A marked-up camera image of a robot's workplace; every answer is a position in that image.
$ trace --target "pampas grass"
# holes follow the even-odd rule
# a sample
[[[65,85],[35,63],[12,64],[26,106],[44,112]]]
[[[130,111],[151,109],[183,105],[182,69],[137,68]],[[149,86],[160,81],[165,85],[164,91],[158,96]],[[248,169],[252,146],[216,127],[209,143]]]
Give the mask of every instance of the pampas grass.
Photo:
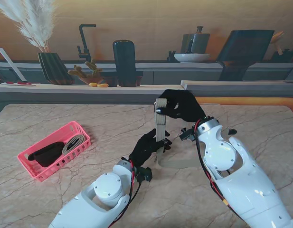
[[[54,27],[55,0],[0,0],[0,12],[17,23],[19,31],[42,52]]]

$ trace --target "gray jar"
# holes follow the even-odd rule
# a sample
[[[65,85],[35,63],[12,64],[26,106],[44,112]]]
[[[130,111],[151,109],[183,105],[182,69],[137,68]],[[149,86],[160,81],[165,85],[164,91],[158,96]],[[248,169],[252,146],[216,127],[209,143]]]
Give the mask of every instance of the gray jar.
[[[184,34],[182,39],[181,53],[204,54],[207,49],[209,33],[202,33],[203,26],[197,26],[195,34]]]

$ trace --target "wall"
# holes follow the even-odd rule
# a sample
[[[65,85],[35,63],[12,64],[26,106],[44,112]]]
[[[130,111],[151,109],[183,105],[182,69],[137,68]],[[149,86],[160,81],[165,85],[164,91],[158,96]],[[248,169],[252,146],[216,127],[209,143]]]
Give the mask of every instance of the wall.
[[[112,42],[135,43],[136,59],[166,59],[169,50],[180,51],[182,35],[197,25],[211,33],[207,53],[215,59],[231,30],[274,29],[285,31],[282,48],[293,47],[293,0],[57,0],[57,21],[49,40],[52,52],[63,60],[79,59],[82,47],[78,27],[85,28],[91,55],[113,59]],[[13,21],[0,14],[0,47],[12,59],[37,59],[38,49],[18,32]],[[274,47],[269,47],[270,58]]]

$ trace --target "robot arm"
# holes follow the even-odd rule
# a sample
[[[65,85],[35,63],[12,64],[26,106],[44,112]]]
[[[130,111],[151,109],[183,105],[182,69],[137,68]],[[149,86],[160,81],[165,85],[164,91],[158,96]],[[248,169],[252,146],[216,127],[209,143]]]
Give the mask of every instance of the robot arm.
[[[130,199],[126,193],[132,178],[131,164],[120,160],[113,171],[102,174],[77,194],[56,215],[49,228],[107,228],[124,210]],[[93,202],[97,198],[110,209]]]
[[[218,187],[222,200],[253,228],[293,228],[291,219],[279,194],[240,140],[221,137],[222,125],[207,117],[197,127],[198,139],[205,143],[202,158],[207,171]],[[223,177],[238,156],[242,166]]]

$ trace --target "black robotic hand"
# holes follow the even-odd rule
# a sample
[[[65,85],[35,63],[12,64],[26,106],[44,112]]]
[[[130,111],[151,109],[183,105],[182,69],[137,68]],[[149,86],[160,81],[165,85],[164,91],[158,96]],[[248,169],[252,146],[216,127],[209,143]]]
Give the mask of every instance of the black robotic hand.
[[[138,140],[133,152],[129,155],[129,159],[132,160],[135,167],[142,166],[150,158],[151,153],[156,152],[159,148],[164,146],[165,150],[170,149],[170,140],[165,139],[156,142],[155,135],[156,129],[152,129]]]
[[[167,107],[156,110],[159,114],[175,119],[181,118],[186,122],[196,122],[206,117],[194,95],[187,90],[167,89],[159,98],[167,99]]]

